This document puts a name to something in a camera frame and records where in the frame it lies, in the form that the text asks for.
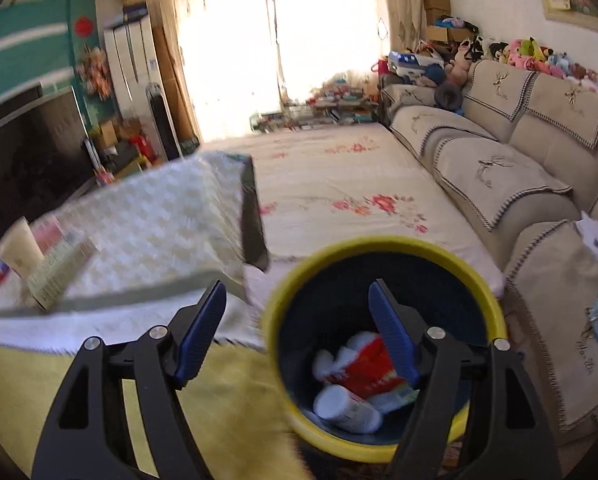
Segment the green white drink bottle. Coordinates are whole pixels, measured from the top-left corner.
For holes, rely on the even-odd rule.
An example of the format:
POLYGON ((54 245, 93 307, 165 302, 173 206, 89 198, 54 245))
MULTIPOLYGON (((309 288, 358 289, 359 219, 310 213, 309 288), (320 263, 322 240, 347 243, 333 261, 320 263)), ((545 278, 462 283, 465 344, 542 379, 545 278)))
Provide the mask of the green white drink bottle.
POLYGON ((374 434, 383 425, 383 415, 372 404, 341 385, 324 388, 314 400, 313 411, 350 434, 374 434))

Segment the white knitted cloth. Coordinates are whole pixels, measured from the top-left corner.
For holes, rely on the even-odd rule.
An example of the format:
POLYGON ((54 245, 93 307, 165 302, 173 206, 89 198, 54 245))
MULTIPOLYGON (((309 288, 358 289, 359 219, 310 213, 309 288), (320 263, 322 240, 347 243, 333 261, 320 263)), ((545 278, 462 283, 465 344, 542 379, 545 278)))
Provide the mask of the white knitted cloth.
POLYGON ((418 391, 395 371, 380 334, 352 336, 336 354, 320 350, 312 365, 318 382, 346 388, 386 415, 414 403, 418 391))

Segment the red snack bag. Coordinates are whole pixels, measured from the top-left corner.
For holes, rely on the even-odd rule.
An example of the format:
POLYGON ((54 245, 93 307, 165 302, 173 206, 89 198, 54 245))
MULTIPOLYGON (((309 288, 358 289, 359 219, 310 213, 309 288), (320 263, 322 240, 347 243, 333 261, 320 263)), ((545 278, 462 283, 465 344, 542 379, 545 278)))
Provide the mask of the red snack bag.
POLYGON ((358 333, 339 349, 333 362, 325 366, 322 382, 341 385, 362 399, 406 385, 392 364, 383 338, 371 332, 358 333))

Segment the yellow rimmed trash bin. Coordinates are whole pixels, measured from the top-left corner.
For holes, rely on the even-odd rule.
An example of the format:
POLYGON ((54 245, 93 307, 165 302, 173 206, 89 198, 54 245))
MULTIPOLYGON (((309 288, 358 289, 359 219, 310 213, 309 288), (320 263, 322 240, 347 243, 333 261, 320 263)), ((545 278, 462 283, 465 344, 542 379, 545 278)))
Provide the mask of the yellow rimmed trash bin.
POLYGON ((392 297, 429 326, 470 344, 506 334, 503 312, 486 281, 441 247, 390 235, 328 246, 297 264, 275 285, 264 310, 267 353, 290 427, 318 450, 343 460, 391 460, 416 391, 390 362, 369 308, 369 290, 383 281, 392 297), (329 384, 360 398, 384 394, 391 408, 379 427, 353 434, 314 411, 329 384))

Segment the green paper box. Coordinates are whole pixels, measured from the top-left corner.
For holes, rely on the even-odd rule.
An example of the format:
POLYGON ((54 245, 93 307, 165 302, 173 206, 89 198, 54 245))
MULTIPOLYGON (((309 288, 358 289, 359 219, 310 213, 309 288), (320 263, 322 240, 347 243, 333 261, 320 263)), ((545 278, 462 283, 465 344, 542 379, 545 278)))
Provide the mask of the green paper box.
POLYGON ((95 252, 96 246, 87 236, 69 233, 58 240, 26 279, 36 304, 44 311, 56 304, 95 252))

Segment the cream paper cup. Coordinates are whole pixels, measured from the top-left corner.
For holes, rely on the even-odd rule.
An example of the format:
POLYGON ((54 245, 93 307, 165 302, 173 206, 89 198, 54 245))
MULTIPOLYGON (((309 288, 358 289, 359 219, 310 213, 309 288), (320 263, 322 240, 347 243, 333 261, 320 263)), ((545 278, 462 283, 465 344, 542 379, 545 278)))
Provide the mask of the cream paper cup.
POLYGON ((43 262, 44 255, 28 220, 20 218, 0 239, 0 260, 26 280, 43 262))

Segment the patterned tablecloth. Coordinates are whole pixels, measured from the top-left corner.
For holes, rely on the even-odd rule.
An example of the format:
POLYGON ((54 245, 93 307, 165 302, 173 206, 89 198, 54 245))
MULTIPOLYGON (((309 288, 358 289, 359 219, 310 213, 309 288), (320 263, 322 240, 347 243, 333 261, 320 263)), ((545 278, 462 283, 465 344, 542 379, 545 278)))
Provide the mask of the patterned tablecloth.
POLYGON ((255 170, 243 154, 203 152, 138 174, 52 213, 95 246, 47 310, 21 278, 0 284, 0 344, 71 354, 90 336, 139 336, 198 300, 214 281, 227 304, 200 385, 184 398, 207 434, 201 448, 222 479, 303 479, 273 388, 246 275, 265 271, 255 170))

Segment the black television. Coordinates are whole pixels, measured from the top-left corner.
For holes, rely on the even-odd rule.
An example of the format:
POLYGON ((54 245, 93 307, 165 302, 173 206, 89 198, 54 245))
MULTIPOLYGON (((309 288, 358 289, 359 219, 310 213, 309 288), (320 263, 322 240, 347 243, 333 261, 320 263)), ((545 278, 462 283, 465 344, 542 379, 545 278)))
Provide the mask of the black television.
POLYGON ((42 96, 0 120, 0 239, 93 188, 94 166, 72 88, 42 96))

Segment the floral bed sheet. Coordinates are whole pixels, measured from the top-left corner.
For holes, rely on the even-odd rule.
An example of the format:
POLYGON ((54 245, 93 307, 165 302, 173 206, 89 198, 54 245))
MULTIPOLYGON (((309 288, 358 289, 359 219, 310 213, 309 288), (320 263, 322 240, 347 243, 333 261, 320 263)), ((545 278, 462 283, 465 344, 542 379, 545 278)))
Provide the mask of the floral bed sheet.
POLYGON ((452 252, 502 295, 503 274, 486 246, 381 125, 258 134, 204 148, 251 156, 265 241, 275 260, 307 258, 360 236, 413 237, 452 252))

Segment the black tower fan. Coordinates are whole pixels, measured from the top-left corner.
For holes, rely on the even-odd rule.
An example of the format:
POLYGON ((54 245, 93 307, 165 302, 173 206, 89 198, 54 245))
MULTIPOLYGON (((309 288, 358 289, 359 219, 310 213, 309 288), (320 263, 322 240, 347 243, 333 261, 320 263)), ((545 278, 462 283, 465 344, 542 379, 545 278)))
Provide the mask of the black tower fan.
POLYGON ((147 84, 146 96, 165 158, 168 160, 181 158, 182 152, 170 117, 169 106, 165 102, 165 95, 159 84, 155 82, 147 84))

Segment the artificial flower bouquet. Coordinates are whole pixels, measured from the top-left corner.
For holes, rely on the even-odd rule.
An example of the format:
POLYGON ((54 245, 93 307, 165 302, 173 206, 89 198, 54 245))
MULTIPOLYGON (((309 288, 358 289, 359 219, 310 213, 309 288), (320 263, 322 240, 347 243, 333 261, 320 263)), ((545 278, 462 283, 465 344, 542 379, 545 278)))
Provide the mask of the artificial flower bouquet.
POLYGON ((107 55, 100 47, 84 47, 76 66, 78 78, 88 96, 97 96, 101 102, 112 95, 112 82, 107 55))

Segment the pile of books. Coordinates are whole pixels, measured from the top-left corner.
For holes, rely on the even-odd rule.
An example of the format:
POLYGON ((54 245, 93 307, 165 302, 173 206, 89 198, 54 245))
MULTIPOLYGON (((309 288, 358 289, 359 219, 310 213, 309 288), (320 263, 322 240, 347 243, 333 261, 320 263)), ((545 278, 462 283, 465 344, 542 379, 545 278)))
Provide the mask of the pile of books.
POLYGON ((313 89, 304 101, 283 99, 275 112, 250 117, 253 133, 281 130, 308 130, 329 126, 352 126, 377 122, 379 81, 375 73, 354 80, 339 74, 313 89))

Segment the pile of plush toys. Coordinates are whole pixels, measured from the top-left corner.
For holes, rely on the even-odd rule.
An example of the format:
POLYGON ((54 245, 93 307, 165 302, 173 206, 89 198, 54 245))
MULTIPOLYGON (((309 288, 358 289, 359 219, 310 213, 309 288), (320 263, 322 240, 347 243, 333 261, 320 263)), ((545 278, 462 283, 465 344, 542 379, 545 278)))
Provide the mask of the pile of plush toys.
POLYGON ((507 42, 490 42, 488 51, 494 61, 566 79, 577 87, 598 93, 598 73, 574 62, 566 52, 541 46, 532 37, 507 42))

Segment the cardboard boxes stack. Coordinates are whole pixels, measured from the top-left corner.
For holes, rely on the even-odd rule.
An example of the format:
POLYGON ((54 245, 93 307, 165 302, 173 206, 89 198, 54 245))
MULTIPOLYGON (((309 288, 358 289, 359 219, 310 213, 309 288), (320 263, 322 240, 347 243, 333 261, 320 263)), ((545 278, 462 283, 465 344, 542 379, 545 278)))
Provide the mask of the cardboard boxes stack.
POLYGON ((462 42, 474 40, 479 28, 452 12, 450 0, 423 0, 426 18, 424 38, 430 42, 462 42))

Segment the sheer window curtains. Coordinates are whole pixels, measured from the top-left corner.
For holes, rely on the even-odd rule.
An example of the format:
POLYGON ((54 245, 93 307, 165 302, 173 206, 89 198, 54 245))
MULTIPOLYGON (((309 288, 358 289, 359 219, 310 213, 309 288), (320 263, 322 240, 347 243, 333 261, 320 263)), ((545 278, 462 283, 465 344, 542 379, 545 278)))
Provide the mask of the sheer window curtains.
POLYGON ((305 102, 337 76, 421 37, 421 0, 145 0, 165 30, 201 142, 245 136, 249 119, 305 102))

